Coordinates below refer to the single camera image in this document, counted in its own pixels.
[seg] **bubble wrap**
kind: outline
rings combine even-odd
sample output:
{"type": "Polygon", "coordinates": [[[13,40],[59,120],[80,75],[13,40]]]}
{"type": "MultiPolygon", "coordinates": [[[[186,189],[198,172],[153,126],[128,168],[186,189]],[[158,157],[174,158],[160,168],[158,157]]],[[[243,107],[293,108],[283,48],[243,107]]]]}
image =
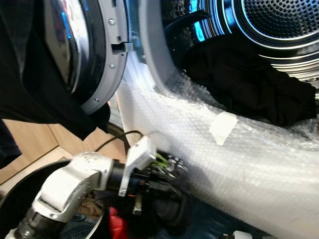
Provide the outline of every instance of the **bubble wrap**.
{"type": "Polygon", "coordinates": [[[237,116],[221,146],[210,128],[223,110],[195,99],[190,83],[183,97],[164,96],[130,73],[117,91],[125,131],[183,158],[195,196],[279,239],[319,239],[317,119],[281,128],[237,116]]]}

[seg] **dryer drum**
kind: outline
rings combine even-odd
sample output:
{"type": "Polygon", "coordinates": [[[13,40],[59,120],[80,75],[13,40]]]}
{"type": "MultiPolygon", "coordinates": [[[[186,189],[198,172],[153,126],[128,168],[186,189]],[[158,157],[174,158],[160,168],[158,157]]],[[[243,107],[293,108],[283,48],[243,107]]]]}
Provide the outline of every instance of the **dryer drum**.
{"type": "Polygon", "coordinates": [[[168,39],[174,61],[207,38],[241,31],[278,70],[319,80],[319,0],[163,0],[163,21],[202,9],[211,18],[168,39]]]}

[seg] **red object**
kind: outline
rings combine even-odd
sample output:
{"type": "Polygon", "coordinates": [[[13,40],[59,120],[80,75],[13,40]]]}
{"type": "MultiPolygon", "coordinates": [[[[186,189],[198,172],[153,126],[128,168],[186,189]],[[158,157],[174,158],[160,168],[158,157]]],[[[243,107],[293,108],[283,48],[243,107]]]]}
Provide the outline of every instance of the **red object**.
{"type": "Polygon", "coordinates": [[[115,208],[110,208],[110,232],[113,239],[129,239],[128,224],[117,216],[115,208]]]}

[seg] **black cable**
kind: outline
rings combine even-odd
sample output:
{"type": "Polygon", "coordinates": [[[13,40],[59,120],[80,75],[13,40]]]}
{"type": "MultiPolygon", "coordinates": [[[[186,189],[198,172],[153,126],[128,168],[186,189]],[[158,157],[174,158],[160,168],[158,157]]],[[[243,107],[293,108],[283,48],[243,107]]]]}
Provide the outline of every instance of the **black cable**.
{"type": "Polygon", "coordinates": [[[98,147],[95,152],[99,151],[101,148],[103,148],[106,144],[112,142],[113,140],[117,139],[117,138],[122,138],[123,136],[127,135],[127,134],[131,134],[131,133],[138,133],[140,136],[144,136],[141,132],[139,132],[138,130],[131,130],[131,131],[128,131],[126,133],[123,133],[119,136],[116,136],[116,137],[113,137],[111,138],[110,140],[106,141],[105,143],[103,143],[100,147],[98,147]]]}

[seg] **wire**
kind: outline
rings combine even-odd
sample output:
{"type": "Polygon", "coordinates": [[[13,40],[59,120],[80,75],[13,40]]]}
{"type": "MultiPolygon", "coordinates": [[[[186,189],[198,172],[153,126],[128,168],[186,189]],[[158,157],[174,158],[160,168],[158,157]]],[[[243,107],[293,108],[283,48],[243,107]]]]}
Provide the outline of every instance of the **wire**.
{"type": "Polygon", "coordinates": [[[161,162],[155,161],[154,163],[152,163],[152,167],[156,167],[156,166],[160,166],[160,167],[166,168],[167,165],[163,164],[161,162]]]}
{"type": "Polygon", "coordinates": [[[115,139],[122,138],[122,137],[126,136],[127,134],[131,134],[131,133],[138,133],[140,136],[142,136],[142,137],[144,136],[144,135],[143,135],[141,132],[139,132],[138,130],[131,130],[131,131],[128,131],[128,132],[126,132],[126,133],[123,133],[123,134],[121,134],[121,135],[119,135],[119,136],[113,137],[113,138],[111,138],[110,140],[106,141],[106,142],[103,143],[100,147],[98,147],[98,148],[95,150],[95,152],[99,151],[101,148],[103,148],[103,147],[104,147],[105,145],[107,145],[108,143],[114,141],[115,139]]]}
{"type": "Polygon", "coordinates": [[[156,154],[156,157],[159,158],[161,161],[163,161],[164,164],[168,164],[168,161],[159,153],[156,154]]]}

